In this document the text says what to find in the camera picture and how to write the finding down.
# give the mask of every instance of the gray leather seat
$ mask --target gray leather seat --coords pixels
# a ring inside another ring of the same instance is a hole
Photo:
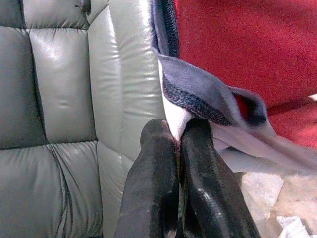
[[[0,0],[0,237],[110,238],[163,118],[148,0]]]

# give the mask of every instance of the seat backrest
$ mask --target seat backrest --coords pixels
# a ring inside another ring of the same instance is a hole
[[[112,237],[164,117],[148,1],[79,3],[0,0],[0,237]]]

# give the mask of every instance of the leather seat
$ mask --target leather seat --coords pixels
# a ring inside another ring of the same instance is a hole
[[[148,8],[0,0],[1,238],[113,236],[141,130],[164,118]]]

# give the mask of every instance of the red fabric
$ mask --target red fabric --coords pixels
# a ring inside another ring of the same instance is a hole
[[[315,0],[177,0],[180,57],[268,106],[317,92]]]
[[[277,134],[297,144],[317,148],[317,102],[275,114],[269,121]]]

